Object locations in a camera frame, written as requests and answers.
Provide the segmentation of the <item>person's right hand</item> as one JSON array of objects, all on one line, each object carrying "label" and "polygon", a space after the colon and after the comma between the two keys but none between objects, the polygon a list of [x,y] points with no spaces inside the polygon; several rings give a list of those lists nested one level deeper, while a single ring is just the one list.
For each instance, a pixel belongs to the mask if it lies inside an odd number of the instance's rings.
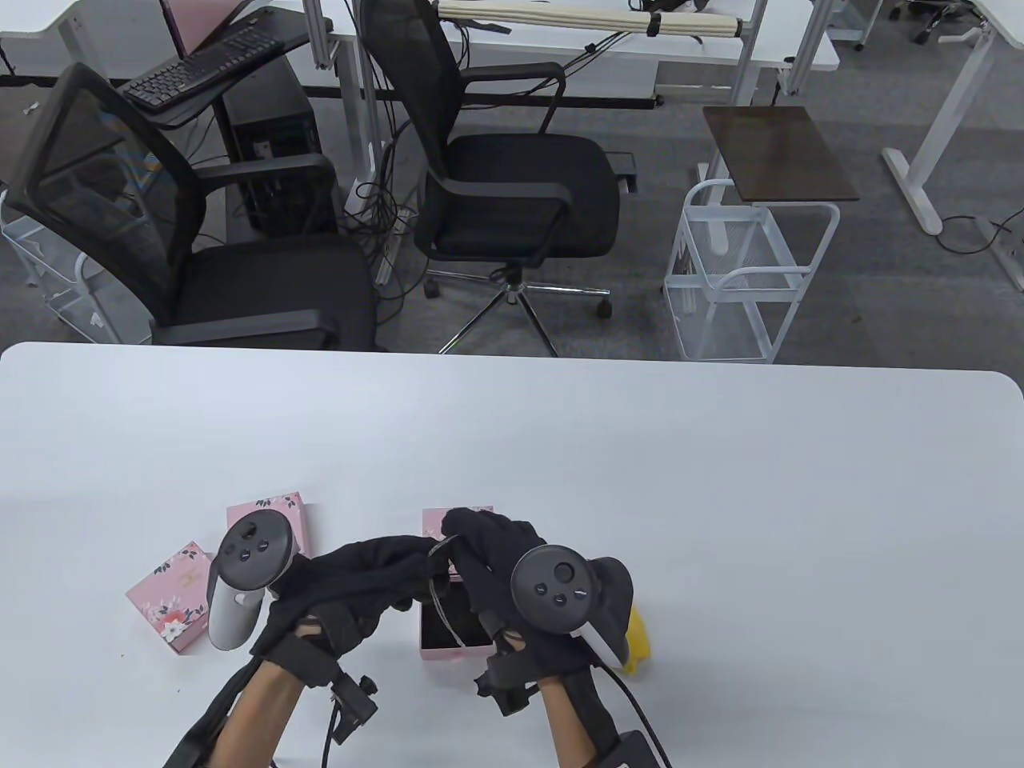
[{"label": "person's right hand", "polygon": [[490,512],[458,507],[447,510],[442,534],[454,537],[451,563],[463,579],[477,612],[500,618],[506,633],[519,636],[542,679],[591,670],[596,656],[581,640],[535,628],[516,607],[511,581],[522,556],[546,540],[529,522],[516,522]]}]

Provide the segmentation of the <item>person's left hand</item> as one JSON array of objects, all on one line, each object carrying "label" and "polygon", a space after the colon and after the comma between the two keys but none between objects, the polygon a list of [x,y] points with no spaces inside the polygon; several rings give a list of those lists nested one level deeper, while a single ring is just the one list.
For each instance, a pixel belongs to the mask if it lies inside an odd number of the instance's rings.
[{"label": "person's left hand", "polygon": [[391,535],[315,558],[297,555],[270,587],[274,602],[252,655],[269,658],[300,626],[318,630],[305,640],[332,658],[354,650],[385,611],[406,611],[446,592],[450,564],[437,545],[434,538]]}]

